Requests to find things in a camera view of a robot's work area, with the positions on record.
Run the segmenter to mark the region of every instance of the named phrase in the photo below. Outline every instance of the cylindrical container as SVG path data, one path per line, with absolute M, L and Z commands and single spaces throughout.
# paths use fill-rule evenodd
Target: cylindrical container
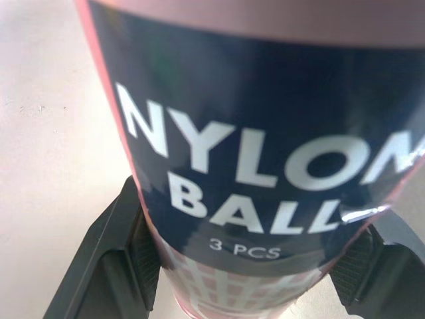
M 418 167 L 424 1 L 77 3 L 191 318 L 277 318 Z

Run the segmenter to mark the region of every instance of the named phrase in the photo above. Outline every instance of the white lettering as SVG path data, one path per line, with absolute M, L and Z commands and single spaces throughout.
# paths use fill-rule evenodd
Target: white lettering
M 270 234 L 275 235 L 299 235 L 303 232 L 303 227 L 290 227 L 292 217 L 295 214 L 298 203 L 296 201 L 281 201 L 278 212 L 274 217 Z
M 116 82 L 118 91 L 118 97 L 120 98 L 120 104 L 124 112 L 124 118 L 126 119 L 128 132 L 137 138 L 137 131 L 135 128 L 135 122 L 140 127 L 147 141 L 151 144 L 153 150 L 168 158 L 168 147 L 167 139 L 165 137 L 164 128 L 164 114 L 163 108 L 160 104 L 153 101 L 147 101 L 147 112 L 149 114 L 149 121 L 151 122 L 151 128 L 147 125 L 146 120 L 141 115 L 139 109 L 135 105 L 127 89 L 120 83 Z
M 328 177 L 311 176 L 307 167 L 317 156 L 326 153 L 342 153 L 345 165 Z M 344 184 L 355 176 L 369 158 L 369 146 L 352 136 L 328 136 L 312 140 L 296 149 L 285 165 L 286 178 L 292 185 L 306 191 L 324 191 Z
M 203 192 L 197 184 L 170 171 L 168 172 L 168 182 L 171 204 L 174 208 L 193 217 L 207 216 L 207 208 L 201 203 Z
M 238 211 L 242 217 L 234 216 Z M 264 233 L 252 199 L 247 196 L 232 194 L 212 216 L 210 222 L 220 226 L 231 223 L 245 226 L 251 233 Z
M 233 249 L 233 254 L 237 255 L 238 253 L 244 253 L 246 252 L 246 247 L 244 245 L 235 244 Z
M 207 174 L 210 150 L 229 136 L 234 131 L 234 126 L 212 121 L 202 132 L 198 132 L 186 113 L 172 108 L 168 112 L 191 147 L 192 169 Z
M 255 255 L 254 254 L 255 251 L 264 251 L 264 252 L 266 252 L 266 249 L 264 247 L 252 247 L 248 251 L 248 255 L 250 255 L 252 258 L 257 258 L 257 259 L 264 258 L 264 255 Z
M 276 186 L 276 176 L 257 173 L 265 135 L 263 131 L 251 128 L 242 130 L 236 170 L 237 182 L 271 188 Z
M 423 152 L 424 144 L 425 136 L 419 141 L 415 150 L 410 153 L 412 147 L 410 132 L 404 131 L 391 134 L 371 166 L 369 166 L 360 184 L 374 183 L 391 160 L 394 160 L 396 173 L 406 170 L 413 165 L 415 157 L 423 155 L 421 152 Z
M 280 248 L 271 248 L 268 250 L 269 255 L 266 255 L 266 258 L 276 259 L 280 256 Z
M 324 201 L 317 213 L 313 223 L 311 224 L 308 233 L 323 233 L 326 231 L 333 231 L 339 226 L 338 222 L 328 224 L 333 212 L 339 205 L 338 199 L 332 199 L 330 201 Z

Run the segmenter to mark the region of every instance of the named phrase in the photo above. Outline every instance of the white surface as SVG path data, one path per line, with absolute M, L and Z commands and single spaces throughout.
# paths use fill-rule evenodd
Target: white surface
M 0 0 L 0 150 L 0 318 L 42 318 L 129 175 L 71 1 Z M 420 235 L 423 172 L 400 209 Z M 282 319 L 348 317 L 326 278 Z M 186 318 L 163 277 L 150 318 Z

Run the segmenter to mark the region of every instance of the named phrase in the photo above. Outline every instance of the printed pattern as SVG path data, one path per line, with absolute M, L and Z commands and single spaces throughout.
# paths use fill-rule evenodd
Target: printed pattern
M 156 234 L 165 272 L 181 308 L 195 319 L 274 319 L 325 272 L 282 277 L 240 276 L 183 256 Z

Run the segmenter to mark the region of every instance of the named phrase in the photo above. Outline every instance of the product label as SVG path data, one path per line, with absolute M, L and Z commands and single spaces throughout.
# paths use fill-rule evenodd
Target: product label
M 275 43 L 90 5 L 149 216 L 250 276 L 335 258 L 422 156 L 424 54 Z

